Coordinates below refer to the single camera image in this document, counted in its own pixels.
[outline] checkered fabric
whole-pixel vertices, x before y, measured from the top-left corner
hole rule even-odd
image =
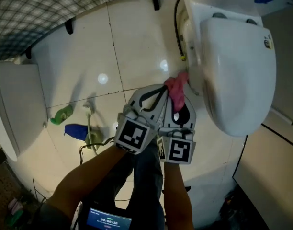
[[[113,0],[0,0],[0,60],[13,58],[51,29]]]

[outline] jeans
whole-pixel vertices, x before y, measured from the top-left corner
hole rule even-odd
[[[133,218],[130,229],[163,230],[164,212],[159,202],[163,176],[156,142],[138,155],[125,154],[87,199],[115,207],[115,197],[133,170],[134,189],[126,209]]]

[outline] toilet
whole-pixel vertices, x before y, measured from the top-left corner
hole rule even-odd
[[[274,44],[261,18],[201,4],[180,33],[189,84],[213,122],[233,137],[253,133],[270,110],[276,82]]]

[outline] person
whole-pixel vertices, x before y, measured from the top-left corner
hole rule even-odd
[[[134,189],[126,209],[132,218],[130,229],[163,230],[164,212],[159,202],[163,176],[156,142],[151,142],[138,155],[111,146],[72,170],[38,210],[32,223],[33,229],[70,229],[80,202],[83,205],[80,214],[88,213],[89,202],[115,208],[115,197],[133,170]],[[192,230],[192,207],[180,167],[166,162],[164,171],[164,207],[168,229]]]

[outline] display screen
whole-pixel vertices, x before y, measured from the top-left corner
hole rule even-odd
[[[119,229],[128,230],[131,225],[132,219],[127,217],[120,217],[112,214],[105,213],[93,208],[90,208],[87,225],[95,229]]]

